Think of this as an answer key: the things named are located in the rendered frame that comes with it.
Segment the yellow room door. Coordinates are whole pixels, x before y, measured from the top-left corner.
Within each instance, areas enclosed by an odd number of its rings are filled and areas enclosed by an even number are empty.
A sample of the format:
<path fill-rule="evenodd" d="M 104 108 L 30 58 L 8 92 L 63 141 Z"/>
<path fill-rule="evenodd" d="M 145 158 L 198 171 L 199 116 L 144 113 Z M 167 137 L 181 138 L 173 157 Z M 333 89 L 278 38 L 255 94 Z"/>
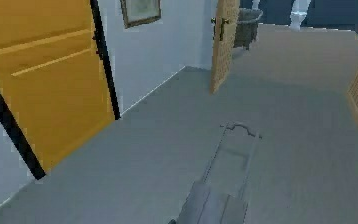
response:
<path fill-rule="evenodd" d="M 117 120 L 99 0 L 0 0 L 0 97 L 37 179 Z"/>

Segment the framed wall picture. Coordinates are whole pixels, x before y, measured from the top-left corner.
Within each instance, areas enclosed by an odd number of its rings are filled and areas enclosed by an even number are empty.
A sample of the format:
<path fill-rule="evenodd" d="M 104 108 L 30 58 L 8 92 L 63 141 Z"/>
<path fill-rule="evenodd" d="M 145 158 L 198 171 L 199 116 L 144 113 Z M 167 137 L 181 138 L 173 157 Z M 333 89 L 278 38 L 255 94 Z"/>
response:
<path fill-rule="evenodd" d="M 120 3 L 126 29 L 161 18 L 161 0 L 120 0 Z"/>

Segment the grey bathtub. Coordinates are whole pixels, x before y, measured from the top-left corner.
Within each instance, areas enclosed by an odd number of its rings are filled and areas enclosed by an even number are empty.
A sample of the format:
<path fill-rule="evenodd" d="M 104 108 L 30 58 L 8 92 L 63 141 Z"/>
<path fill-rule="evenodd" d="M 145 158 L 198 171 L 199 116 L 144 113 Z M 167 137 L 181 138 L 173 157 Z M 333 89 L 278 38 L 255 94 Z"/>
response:
<path fill-rule="evenodd" d="M 262 15 L 261 9 L 239 9 L 234 48 L 243 47 L 246 50 L 250 48 L 250 44 L 257 38 L 257 29 Z"/>

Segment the tan wooden room door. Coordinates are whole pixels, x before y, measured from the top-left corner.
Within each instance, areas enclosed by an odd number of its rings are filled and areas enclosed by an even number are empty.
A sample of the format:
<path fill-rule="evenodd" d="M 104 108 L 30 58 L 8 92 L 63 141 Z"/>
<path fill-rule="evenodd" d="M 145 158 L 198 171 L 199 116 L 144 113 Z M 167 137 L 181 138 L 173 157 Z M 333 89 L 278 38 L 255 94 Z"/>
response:
<path fill-rule="evenodd" d="M 228 77 L 232 61 L 232 49 L 239 14 L 240 0 L 218 0 L 216 35 L 213 40 L 210 93 L 214 94 Z M 219 40 L 221 18 L 229 19 L 225 25 L 223 41 Z"/>

